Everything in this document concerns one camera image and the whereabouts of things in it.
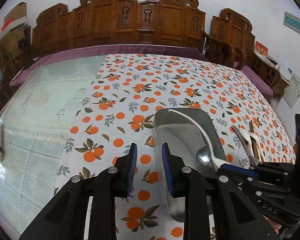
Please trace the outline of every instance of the spoon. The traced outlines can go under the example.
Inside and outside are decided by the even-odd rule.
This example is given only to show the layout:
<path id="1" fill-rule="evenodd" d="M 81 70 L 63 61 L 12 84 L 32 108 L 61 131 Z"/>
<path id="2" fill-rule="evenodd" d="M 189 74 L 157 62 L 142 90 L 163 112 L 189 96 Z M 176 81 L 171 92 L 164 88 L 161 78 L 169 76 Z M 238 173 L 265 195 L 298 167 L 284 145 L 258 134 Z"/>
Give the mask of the spoon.
<path id="1" fill-rule="evenodd" d="M 199 172 L 202 172 L 203 166 L 206 165 L 211 158 L 209 145 L 203 146 L 197 153 L 197 163 L 199 164 Z"/>

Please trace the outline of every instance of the glass tabletop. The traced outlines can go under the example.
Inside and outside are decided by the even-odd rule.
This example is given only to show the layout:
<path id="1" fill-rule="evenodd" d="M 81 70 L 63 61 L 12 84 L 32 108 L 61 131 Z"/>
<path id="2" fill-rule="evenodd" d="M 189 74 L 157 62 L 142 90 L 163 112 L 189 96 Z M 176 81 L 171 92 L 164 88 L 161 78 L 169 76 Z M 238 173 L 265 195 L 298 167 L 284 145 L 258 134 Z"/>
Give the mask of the glass tabletop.
<path id="1" fill-rule="evenodd" d="M 73 116 L 106 55 L 37 68 L 0 114 L 0 214 L 22 233 L 52 198 Z"/>

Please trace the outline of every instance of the metal bolt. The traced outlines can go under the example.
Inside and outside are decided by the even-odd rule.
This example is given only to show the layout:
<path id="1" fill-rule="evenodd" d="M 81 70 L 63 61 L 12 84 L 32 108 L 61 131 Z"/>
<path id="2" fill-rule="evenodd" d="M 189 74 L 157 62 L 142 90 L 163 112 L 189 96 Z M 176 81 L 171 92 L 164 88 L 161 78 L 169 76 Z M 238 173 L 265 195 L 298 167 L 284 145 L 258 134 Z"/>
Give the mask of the metal bolt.
<path id="1" fill-rule="evenodd" d="M 223 182 L 223 183 L 226 183 L 226 182 L 228 181 L 228 177 L 222 175 L 222 176 L 219 177 L 219 180 L 220 180 L 221 182 Z"/>
<path id="2" fill-rule="evenodd" d="M 191 168 L 190 168 L 190 167 L 187 167 L 187 166 L 183 167 L 181 170 L 182 170 L 182 172 L 184 172 L 184 173 L 190 173 L 190 172 L 191 172 Z"/>
<path id="3" fill-rule="evenodd" d="M 71 181 L 74 183 L 77 183 L 81 180 L 81 177 L 79 175 L 75 175 L 71 178 Z"/>
<path id="4" fill-rule="evenodd" d="M 108 172 L 109 173 L 116 173 L 118 171 L 118 169 L 116 168 L 116 167 L 110 167 L 109 169 L 108 169 Z"/>

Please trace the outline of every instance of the metal tray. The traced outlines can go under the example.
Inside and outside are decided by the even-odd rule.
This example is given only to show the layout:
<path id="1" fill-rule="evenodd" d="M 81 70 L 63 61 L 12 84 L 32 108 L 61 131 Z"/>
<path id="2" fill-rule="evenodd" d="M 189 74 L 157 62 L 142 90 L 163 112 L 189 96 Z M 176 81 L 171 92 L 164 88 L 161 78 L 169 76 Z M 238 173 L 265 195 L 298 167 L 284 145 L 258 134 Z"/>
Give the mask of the metal tray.
<path id="1" fill-rule="evenodd" d="M 168 192 L 162 165 L 161 146 L 167 142 L 171 154 L 180 156 L 186 166 L 198 171 L 197 152 L 208 143 L 205 136 L 193 123 L 180 114 L 169 111 L 169 109 L 181 112 L 196 121 L 209 137 L 215 157 L 226 161 L 226 156 L 212 120 L 205 111 L 194 108 L 165 108 L 154 115 L 152 133 L 155 141 L 155 161 L 162 183 L 160 189 L 162 204 L 167 205 L 168 212 L 174 220 L 184 222 L 185 200 L 184 198 L 172 198 Z M 205 168 L 208 169 L 204 171 L 205 174 L 215 177 L 211 163 L 205 165 Z M 209 214 L 212 214 L 210 197 L 207 197 L 207 201 Z"/>

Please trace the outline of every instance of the tablecloth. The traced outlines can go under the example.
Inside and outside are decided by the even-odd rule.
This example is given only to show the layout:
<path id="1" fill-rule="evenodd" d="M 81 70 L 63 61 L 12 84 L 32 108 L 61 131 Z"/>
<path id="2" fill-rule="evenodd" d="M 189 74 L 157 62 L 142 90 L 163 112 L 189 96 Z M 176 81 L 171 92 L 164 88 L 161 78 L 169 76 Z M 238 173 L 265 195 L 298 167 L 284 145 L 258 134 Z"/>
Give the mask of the tablecloth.
<path id="1" fill-rule="evenodd" d="M 87 88 L 86 104 L 74 116 L 55 192 L 71 176 L 89 178 L 114 165 L 134 142 L 138 160 L 133 188 L 127 199 L 115 200 L 117 238 L 181 239 L 183 223 L 169 216 L 160 197 L 151 129 L 156 111 L 182 106 L 210 115 L 233 165 L 247 168 L 249 161 L 231 126 L 247 129 L 250 120 L 267 161 L 295 161 L 279 119 L 242 72 L 180 57 L 112 54 Z M 212 217 L 210 227 L 214 238 Z"/>

